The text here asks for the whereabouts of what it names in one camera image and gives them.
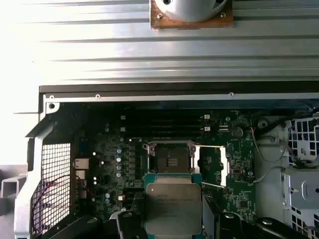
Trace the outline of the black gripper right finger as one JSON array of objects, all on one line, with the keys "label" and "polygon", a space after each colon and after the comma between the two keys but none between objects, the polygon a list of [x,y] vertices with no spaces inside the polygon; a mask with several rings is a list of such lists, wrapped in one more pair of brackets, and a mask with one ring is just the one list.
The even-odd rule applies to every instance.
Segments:
[{"label": "black gripper right finger", "polygon": [[234,212],[222,212],[212,196],[202,195],[202,226],[206,239],[306,239],[286,224],[269,217],[252,223]]}]

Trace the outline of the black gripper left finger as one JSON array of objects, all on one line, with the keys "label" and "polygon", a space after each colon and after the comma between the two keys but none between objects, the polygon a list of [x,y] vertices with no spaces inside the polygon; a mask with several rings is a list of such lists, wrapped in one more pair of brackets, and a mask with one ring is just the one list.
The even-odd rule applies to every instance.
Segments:
[{"label": "black gripper left finger", "polygon": [[132,211],[118,211],[105,222],[97,216],[84,215],[72,222],[62,222],[43,234],[45,239],[146,239],[139,217]]}]

